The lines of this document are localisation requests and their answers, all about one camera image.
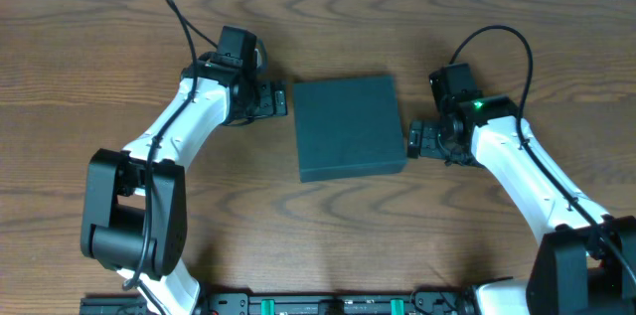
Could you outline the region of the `black gift box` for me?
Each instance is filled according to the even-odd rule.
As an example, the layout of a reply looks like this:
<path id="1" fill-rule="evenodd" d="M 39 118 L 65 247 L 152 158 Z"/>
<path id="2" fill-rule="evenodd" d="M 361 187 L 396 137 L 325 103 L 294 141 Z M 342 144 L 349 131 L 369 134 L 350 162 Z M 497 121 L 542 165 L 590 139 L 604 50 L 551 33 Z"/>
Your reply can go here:
<path id="1" fill-rule="evenodd" d="M 406 165 L 393 77 L 297 83 L 293 98 L 301 182 L 394 174 Z"/>

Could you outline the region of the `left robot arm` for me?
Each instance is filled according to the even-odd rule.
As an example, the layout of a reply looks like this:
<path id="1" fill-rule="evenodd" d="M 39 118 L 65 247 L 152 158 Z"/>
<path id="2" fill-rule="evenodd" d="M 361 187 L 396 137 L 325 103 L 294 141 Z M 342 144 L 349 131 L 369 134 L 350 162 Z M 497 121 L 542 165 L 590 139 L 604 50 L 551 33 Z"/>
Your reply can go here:
<path id="1" fill-rule="evenodd" d="M 121 275 L 136 297 L 89 297 L 83 314 L 194 314 L 201 283 L 188 271 L 185 176 L 209 135 L 287 113 L 285 85 L 260 67 L 199 61 L 174 99 L 120 151 L 99 149 L 86 177 L 80 248 Z"/>

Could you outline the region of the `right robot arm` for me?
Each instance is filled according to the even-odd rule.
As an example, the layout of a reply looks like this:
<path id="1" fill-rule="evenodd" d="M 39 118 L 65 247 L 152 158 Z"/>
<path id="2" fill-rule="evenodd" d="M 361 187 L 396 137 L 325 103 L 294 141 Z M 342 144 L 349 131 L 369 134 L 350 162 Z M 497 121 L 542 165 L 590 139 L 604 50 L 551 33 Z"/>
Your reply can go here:
<path id="1" fill-rule="evenodd" d="M 632 314 L 635 219 L 615 218 L 568 178 L 506 96 L 456 102 L 443 97 L 437 121 L 415 121 L 410 158 L 488 170 L 539 244 L 526 280 L 474 285 L 459 314 Z"/>

